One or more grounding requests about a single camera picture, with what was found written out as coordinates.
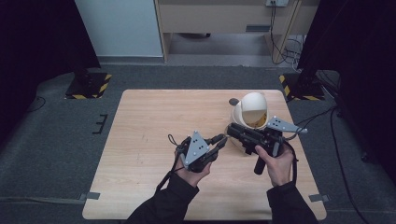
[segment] black sleeve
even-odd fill
[[[304,201],[294,183],[274,187],[267,191],[274,224],[318,223],[314,213]]]
[[[166,189],[142,203],[132,212],[125,224],[177,224],[182,223],[191,200],[198,193],[176,174],[171,175]]]

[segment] black base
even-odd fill
[[[289,99],[324,99],[324,93],[320,83],[313,82],[308,87],[303,88],[298,83],[299,76],[299,73],[287,73],[283,75],[285,78],[283,84],[288,87],[289,92],[287,95]]]
[[[87,82],[81,82],[75,77],[65,93],[66,98],[76,98],[74,97],[76,95],[84,96],[84,98],[99,97],[107,73],[89,73],[89,75],[91,76],[89,84]]]

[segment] power strip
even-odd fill
[[[276,4],[277,7],[286,7],[289,3],[289,0],[267,0],[265,3],[268,7],[273,7]]]

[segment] tripod stand base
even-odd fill
[[[81,84],[75,77],[64,94],[66,99],[91,99],[100,98],[105,93],[111,75],[107,73],[90,73],[91,84]]]
[[[283,74],[279,77],[288,100],[324,100],[320,84],[312,83],[309,88],[300,88],[298,73]]]

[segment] yellow and black hazard tape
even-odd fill
[[[304,95],[304,96],[294,96],[290,90],[288,81],[284,76],[279,76],[280,82],[282,83],[283,90],[285,91],[286,98],[289,100],[324,100],[323,96],[315,95]]]
[[[81,93],[81,92],[76,92],[75,94],[68,94],[65,96],[66,99],[94,99],[94,98],[100,98],[103,96],[105,93],[105,90],[107,88],[108,82],[110,81],[111,75],[106,74],[104,77],[102,84],[97,87],[97,91],[91,93],[91,94],[86,94],[86,93]]]

